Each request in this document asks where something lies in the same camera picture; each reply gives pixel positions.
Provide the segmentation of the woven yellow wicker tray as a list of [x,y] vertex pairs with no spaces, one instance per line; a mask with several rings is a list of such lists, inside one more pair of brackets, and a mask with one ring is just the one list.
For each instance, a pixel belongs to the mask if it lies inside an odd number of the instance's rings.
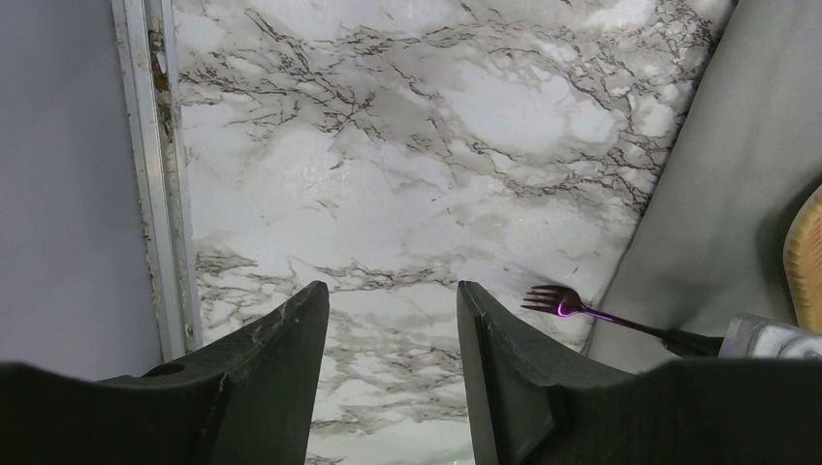
[[786,235],[783,265],[799,327],[821,332],[821,187],[805,201]]

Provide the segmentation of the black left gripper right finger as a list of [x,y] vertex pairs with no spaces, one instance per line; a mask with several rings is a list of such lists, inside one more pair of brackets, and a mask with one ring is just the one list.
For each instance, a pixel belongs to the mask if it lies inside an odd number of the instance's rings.
[[480,284],[457,290],[479,464],[817,464],[821,365],[679,358],[633,375],[513,315]]

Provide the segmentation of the grey scalloped cloth placemat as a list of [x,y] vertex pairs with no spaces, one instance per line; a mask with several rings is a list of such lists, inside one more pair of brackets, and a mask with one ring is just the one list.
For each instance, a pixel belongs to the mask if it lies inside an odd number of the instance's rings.
[[796,320],[786,235],[821,183],[821,5],[741,1],[600,310],[725,334]]

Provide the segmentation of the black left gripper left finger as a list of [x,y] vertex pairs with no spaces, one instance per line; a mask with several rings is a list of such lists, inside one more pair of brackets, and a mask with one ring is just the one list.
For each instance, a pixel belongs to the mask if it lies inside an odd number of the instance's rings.
[[259,320],[139,377],[1,366],[5,464],[301,464],[330,314],[314,281]]

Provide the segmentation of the purple iridescent fork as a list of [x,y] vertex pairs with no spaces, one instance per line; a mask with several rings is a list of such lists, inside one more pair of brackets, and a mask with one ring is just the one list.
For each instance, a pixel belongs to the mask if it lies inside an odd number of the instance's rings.
[[533,286],[523,299],[521,308],[567,318],[584,314],[594,319],[630,328],[659,339],[664,348],[679,357],[717,357],[722,337],[711,337],[680,329],[659,329],[613,316],[585,305],[573,289],[559,285]]

